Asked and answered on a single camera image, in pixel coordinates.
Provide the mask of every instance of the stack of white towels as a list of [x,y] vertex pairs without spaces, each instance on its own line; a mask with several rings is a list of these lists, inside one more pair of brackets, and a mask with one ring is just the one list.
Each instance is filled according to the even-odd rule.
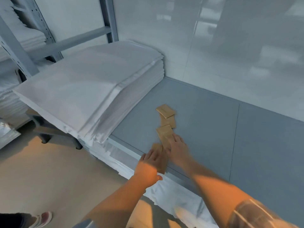
[[[36,63],[37,68],[42,71],[52,65],[53,62],[41,60]],[[18,73],[15,70],[0,74],[0,118],[4,119],[12,128],[17,128],[29,121],[25,112],[28,106],[20,101],[13,92],[13,88],[20,84]]]
[[29,107],[88,145],[104,142],[164,77],[163,56],[132,41],[96,45],[14,89]]
[[[0,0],[0,16],[8,25],[25,51],[38,49],[46,44],[45,35],[41,31],[27,28],[26,25],[20,21],[18,15],[13,9],[13,3],[10,0]],[[8,58],[9,55],[4,48],[0,46],[0,61],[4,61]]]

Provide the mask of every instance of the brown paper packet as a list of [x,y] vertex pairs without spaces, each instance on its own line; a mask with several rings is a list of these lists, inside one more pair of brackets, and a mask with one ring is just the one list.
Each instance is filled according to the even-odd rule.
[[157,134],[165,149],[171,149],[170,143],[168,142],[169,137],[173,137],[173,130],[170,125],[161,126],[156,128]]
[[165,174],[167,164],[169,161],[169,157],[168,157],[165,149],[163,148],[162,144],[160,144],[160,143],[153,143],[151,149],[158,152],[158,155],[161,156],[160,161],[156,167],[157,172],[159,172],[161,174]]
[[161,115],[163,115],[165,118],[168,118],[175,114],[175,111],[173,109],[171,109],[169,106],[167,106],[166,104],[163,104],[163,105],[157,107],[156,110]]
[[171,128],[176,128],[174,115],[165,118],[161,113],[159,113],[159,117],[161,118],[161,126],[170,125]]

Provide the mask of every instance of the sleeve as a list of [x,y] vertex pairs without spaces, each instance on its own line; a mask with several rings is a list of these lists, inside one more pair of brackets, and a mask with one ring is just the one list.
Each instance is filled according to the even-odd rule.
[[245,200],[233,211],[228,228],[298,228],[256,200]]
[[97,228],[97,227],[91,219],[87,219],[73,226],[73,228]]

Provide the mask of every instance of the white wall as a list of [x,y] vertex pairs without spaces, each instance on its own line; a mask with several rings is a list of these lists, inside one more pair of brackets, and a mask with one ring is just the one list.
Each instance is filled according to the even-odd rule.
[[304,121],[303,0],[113,0],[166,75]]
[[[103,27],[99,0],[35,0],[55,41]],[[66,57],[80,49],[108,43],[106,36],[62,51]]]

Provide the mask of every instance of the forearm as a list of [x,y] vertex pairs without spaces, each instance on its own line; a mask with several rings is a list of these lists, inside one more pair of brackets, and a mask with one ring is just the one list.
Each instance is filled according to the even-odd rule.
[[193,159],[185,161],[182,168],[199,188],[207,208],[220,228],[227,227],[230,215],[239,203],[251,198]]
[[99,203],[83,220],[88,218],[93,220],[98,228],[125,228],[132,211],[144,192],[145,187],[133,176],[122,187]]

